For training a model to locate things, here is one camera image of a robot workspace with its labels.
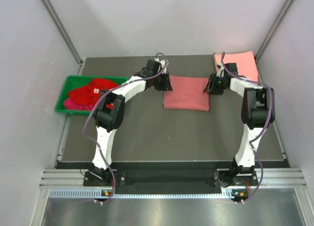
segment pink cloth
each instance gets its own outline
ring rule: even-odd
[[[89,105],[79,105],[79,104],[74,103],[72,101],[72,99],[70,99],[70,98],[67,98],[63,102],[63,106],[67,110],[91,111],[93,109],[93,105],[92,104],[89,104]]]
[[[208,78],[169,76],[173,91],[166,91],[163,106],[168,109],[209,111],[209,94],[203,93]]]

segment red towel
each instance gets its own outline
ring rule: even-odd
[[[70,100],[65,100],[63,105],[68,110],[73,110],[73,104],[83,105],[81,110],[89,110],[89,106],[94,107],[101,90],[113,89],[118,84],[103,78],[94,78],[87,85],[76,88],[69,91],[68,97]]]
[[[164,108],[209,111],[209,94],[203,93],[208,78],[169,76],[173,91],[166,91]]]

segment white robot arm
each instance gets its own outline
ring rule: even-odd
[[[121,95],[125,98],[125,102],[130,100],[133,96],[137,95],[138,93],[142,92],[146,88],[146,81],[141,80],[137,82],[130,83],[131,81],[135,81],[141,79],[139,76],[132,76],[127,82],[126,86],[115,90],[115,95]],[[113,129],[110,132],[107,131],[106,128],[102,126],[97,126],[97,142],[100,144],[101,152],[103,153],[104,157],[106,158],[109,165],[111,165],[111,150],[112,150],[112,144],[113,144],[113,138],[117,131],[117,129]],[[103,168],[104,170],[107,168],[107,166],[104,163],[104,160],[102,159],[99,151],[96,150],[95,156],[93,159],[93,163],[98,168]]]
[[[237,76],[236,63],[229,63],[225,66],[232,74]],[[232,78],[224,71],[221,62],[218,64],[218,68],[219,71],[216,74],[213,73],[210,75],[204,92],[213,95],[222,95],[225,89],[230,89],[243,97],[241,119],[244,124],[244,132],[239,151],[235,155],[230,172],[232,177],[252,176],[255,155],[249,142],[260,134],[265,125],[269,111],[269,92],[266,88],[246,81],[245,78]],[[270,123],[275,120],[274,102],[271,112]],[[255,152],[258,149],[260,139],[261,137],[252,143]]]
[[[100,151],[106,158],[109,165],[112,163],[111,151],[114,135],[117,128],[123,121],[125,103],[133,96],[152,86],[159,91],[172,90],[169,73],[166,71],[166,68],[164,68],[165,63],[166,62],[164,60],[159,62],[158,58],[155,60],[148,60],[146,67],[133,75],[127,82],[124,83],[124,86],[108,94],[98,105],[95,113],[93,114],[96,120],[97,142],[100,144]],[[155,76],[161,68],[164,68],[163,72],[157,77],[151,78]],[[113,108],[107,108],[107,104],[113,104]],[[99,169],[106,170],[107,166],[97,149],[98,148],[96,147],[93,164]]]

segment dark gray table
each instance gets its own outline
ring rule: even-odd
[[[83,75],[132,76],[151,57],[88,58]],[[209,77],[215,71],[212,55],[169,56],[172,75]],[[163,92],[151,88],[126,104],[124,121],[118,129],[113,161],[221,161],[232,160],[243,135],[240,118],[242,98],[226,91],[210,96],[210,111],[167,110]],[[72,116],[62,161],[91,161],[95,145],[82,136],[86,117]],[[96,137],[92,120],[87,133]],[[283,160],[271,125],[263,136],[261,160]]]

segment green plastic basket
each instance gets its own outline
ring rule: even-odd
[[[108,80],[111,80],[111,81],[117,83],[118,85],[121,85],[128,80],[127,77],[70,75],[65,80],[61,94],[60,94],[59,99],[57,101],[57,105],[55,106],[56,112],[66,113],[68,115],[88,116],[90,114],[90,111],[66,110],[65,107],[63,106],[63,102],[67,99],[68,92],[70,90],[73,90],[73,89],[79,88],[81,86],[87,85],[93,78],[108,79]]]

